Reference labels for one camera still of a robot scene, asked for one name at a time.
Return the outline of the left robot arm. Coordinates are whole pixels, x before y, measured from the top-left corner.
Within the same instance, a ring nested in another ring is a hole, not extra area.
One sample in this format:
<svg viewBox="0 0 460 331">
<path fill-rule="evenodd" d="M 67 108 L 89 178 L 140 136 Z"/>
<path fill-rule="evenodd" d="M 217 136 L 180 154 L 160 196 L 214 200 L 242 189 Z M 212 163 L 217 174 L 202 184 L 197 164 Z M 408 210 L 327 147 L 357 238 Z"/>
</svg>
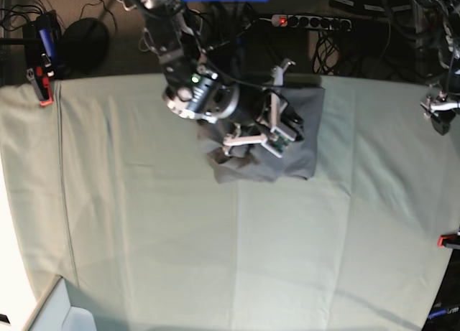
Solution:
<svg viewBox="0 0 460 331">
<path fill-rule="evenodd" d="M 459 116 L 459 0 L 413 0 L 428 17 L 428 32 L 445 70 L 421 103 L 433 129 L 446 135 Z"/>
</svg>

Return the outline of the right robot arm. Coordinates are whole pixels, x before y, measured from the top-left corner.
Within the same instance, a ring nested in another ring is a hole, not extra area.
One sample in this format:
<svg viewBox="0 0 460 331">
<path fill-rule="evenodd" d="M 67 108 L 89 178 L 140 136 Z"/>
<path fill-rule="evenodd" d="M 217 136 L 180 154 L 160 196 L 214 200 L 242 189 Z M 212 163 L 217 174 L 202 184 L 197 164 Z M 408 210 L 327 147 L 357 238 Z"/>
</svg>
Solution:
<svg viewBox="0 0 460 331">
<path fill-rule="evenodd" d="M 167 87 L 163 98 L 175 115 L 215 125 L 229 123 L 221 141 L 226 155 L 236 147 L 261 146 L 277 158 L 302 141 L 302 120 L 282 96 L 285 59 L 271 70 L 269 84 L 250 83 L 211 61 L 193 13 L 180 0 L 122 0 L 143 16 L 143 38 L 158 57 Z"/>
</svg>

